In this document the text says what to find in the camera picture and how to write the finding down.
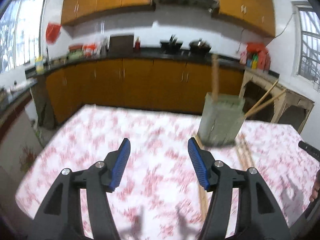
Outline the person right hand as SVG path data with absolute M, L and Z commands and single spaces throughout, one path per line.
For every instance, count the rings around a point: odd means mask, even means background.
M 316 200 L 319 196 L 319 189 L 320 189 L 320 170 L 316 173 L 316 179 L 312 187 L 311 196 L 309 198 L 310 202 Z

